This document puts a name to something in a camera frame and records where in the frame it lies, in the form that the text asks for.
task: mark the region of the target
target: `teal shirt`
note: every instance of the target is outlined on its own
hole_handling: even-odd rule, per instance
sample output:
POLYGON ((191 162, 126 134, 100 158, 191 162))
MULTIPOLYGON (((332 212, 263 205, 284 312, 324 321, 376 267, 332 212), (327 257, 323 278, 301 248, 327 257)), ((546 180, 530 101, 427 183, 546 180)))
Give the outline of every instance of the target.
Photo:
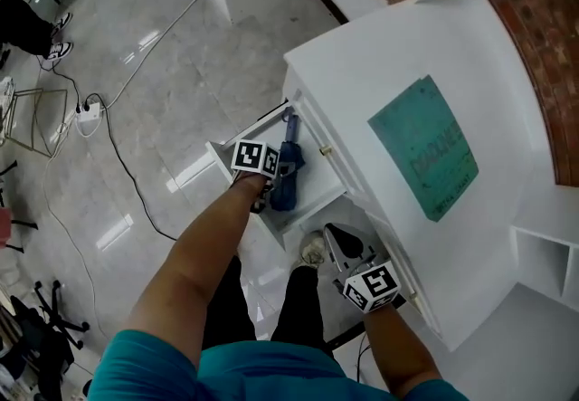
MULTIPOLYGON (((199 371, 163 340, 135 330, 109 344, 89 401, 394 401, 390 394, 347 378, 319 349, 277 341, 241 341, 207 349, 199 371)), ((466 401, 450 384, 433 380, 404 401, 466 401)))

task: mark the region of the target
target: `white power adapter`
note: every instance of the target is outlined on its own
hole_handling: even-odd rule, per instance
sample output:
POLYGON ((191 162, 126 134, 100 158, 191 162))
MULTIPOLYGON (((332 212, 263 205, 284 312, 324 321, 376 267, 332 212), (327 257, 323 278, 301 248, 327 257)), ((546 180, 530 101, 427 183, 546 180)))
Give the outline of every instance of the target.
POLYGON ((84 108, 81 108, 81 114, 77 116, 77 120, 79 121, 79 123, 94 121, 95 119, 98 118, 100 118, 99 101, 91 103, 88 111, 85 111, 84 108))

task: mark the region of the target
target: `white tile floor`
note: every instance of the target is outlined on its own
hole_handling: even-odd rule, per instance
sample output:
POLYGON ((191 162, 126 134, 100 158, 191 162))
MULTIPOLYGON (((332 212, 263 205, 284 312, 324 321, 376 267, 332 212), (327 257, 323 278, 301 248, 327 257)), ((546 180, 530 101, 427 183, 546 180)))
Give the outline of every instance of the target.
MULTIPOLYGON (((63 0, 59 12, 74 19, 64 33, 75 42, 72 55, 58 67, 76 79, 82 97, 98 92, 111 101, 150 48, 191 0, 63 0)), ((44 17, 57 15, 51 0, 33 6, 44 17)), ((215 166, 206 167, 204 143, 231 138, 280 102, 286 71, 282 54, 337 27, 319 0, 289 0, 263 19, 248 18, 228 27, 209 0, 199 2, 151 53, 126 92, 110 110, 119 152, 137 178, 158 227, 178 236, 226 185, 215 166)), ((69 90, 51 73, 39 75, 31 55, 13 49, 4 73, 17 89, 38 85, 69 90)), ((46 136, 54 135, 59 102, 46 99, 39 119, 46 136)), ((27 135, 19 123, 17 131, 27 135)), ((110 144, 106 125, 90 138, 75 128, 50 166, 47 192, 51 207, 71 232, 92 279, 65 232, 50 216, 41 180, 47 158, 5 145, 4 162, 18 159, 6 177, 6 193, 16 214, 40 226, 22 231, 25 254, 19 257, 31 281, 58 278, 68 317, 87 320, 93 330, 88 348, 102 351, 107 339, 164 261, 172 242, 158 235, 145 217, 130 179, 110 144)), ((297 242, 301 233, 292 233, 297 242)), ((283 303, 295 249, 288 253, 268 244, 249 226, 241 244, 242 287, 259 338, 272 333, 283 303)), ((327 336, 335 336, 360 319, 323 275, 320 294, 327 336)))

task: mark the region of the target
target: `brass knob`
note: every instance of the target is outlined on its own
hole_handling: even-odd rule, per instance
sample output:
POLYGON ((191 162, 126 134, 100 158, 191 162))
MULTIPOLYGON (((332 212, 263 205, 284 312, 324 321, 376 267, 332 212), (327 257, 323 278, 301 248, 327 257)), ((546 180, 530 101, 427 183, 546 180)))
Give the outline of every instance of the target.
POLYGON ((327 157, 330 153, 332 153, 332 147, 326 145, 319 150, 319 153, 321 153, 324 157, 327 157))

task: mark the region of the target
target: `white sneaker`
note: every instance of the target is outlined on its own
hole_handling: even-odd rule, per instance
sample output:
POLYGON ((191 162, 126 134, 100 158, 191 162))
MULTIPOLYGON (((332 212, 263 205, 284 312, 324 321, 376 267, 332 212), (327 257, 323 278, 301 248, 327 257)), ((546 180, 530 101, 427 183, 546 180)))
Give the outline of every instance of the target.
POLYGON ((66 14, 64 14, 60 20, 58 20, 55 24, 54 27, 52 29, 52 34, 51 37, 54 37, 56 34, 58 34, 60 31, 62 31, 67 25, 68 23, 71 22, 72 19, 72 13, 68 12, 66 14))
POLYGON ((56 60, 62 60, 66 55, 72 51, 72 43, 54 43, 51 47, 51 51, 46 57, 46 60, 54 62, 56 60))
POLYGON ((320 231, 308 234, 301 241, 299 248, 299 260, 294 269, 300 266, 308 266, 317 269, 326 260, 326 242, 320 231))

